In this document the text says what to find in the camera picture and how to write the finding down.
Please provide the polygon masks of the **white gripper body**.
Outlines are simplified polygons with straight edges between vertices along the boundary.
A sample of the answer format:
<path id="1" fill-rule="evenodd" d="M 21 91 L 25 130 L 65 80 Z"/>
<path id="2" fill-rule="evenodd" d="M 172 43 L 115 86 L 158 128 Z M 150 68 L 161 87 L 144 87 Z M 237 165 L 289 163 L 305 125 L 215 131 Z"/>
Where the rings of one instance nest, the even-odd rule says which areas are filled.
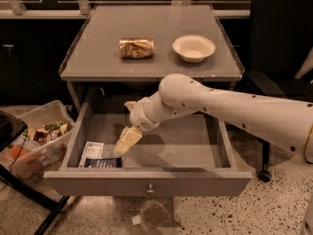
<path id="1" fill-rule="evenodd" d="M 148 101 L 147 97 L 136 101 L 135 108 L 130 112 L 129 121 L 130 123 L 139 129 L 141 132 L 150 132 L 159 127 L 159 123 L 152 122 L 144 111 L 144 104 Z"/>

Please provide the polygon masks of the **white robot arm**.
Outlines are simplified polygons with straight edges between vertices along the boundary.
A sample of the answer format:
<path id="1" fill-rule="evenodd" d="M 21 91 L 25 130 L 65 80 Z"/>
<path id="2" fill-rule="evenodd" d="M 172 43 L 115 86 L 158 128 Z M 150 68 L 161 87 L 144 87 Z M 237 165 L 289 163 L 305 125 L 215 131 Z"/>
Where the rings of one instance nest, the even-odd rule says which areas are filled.
<path id="1" fill-rule="evenodd" d="M 158 91 L 127 101 L 131 125 L 124 128 L 114 151 L 126 153 L 145 132 L 163 122 L 202 112 L 221 119 L 280 149 L 313 154 L 313 108 L 310 101 L 218 90 L 183 74 L 166 76 Z"/>

